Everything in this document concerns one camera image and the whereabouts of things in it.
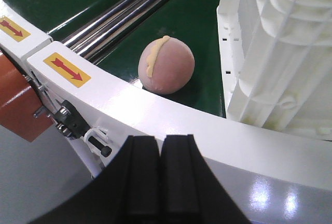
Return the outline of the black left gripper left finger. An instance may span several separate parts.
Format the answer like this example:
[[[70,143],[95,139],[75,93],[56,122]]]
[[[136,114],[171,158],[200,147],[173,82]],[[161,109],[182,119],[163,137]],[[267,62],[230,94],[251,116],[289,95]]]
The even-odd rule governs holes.
[[[152,136],[128,136],[87,187],[33,223],[159,223],[159,150]]]

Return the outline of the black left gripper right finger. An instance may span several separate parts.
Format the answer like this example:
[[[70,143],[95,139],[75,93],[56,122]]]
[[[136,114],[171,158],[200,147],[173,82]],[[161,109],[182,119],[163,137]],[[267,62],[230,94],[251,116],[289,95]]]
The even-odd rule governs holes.
[[[193,135],[168,135],[161,151],[163,223],[249,223],[201,155]]]

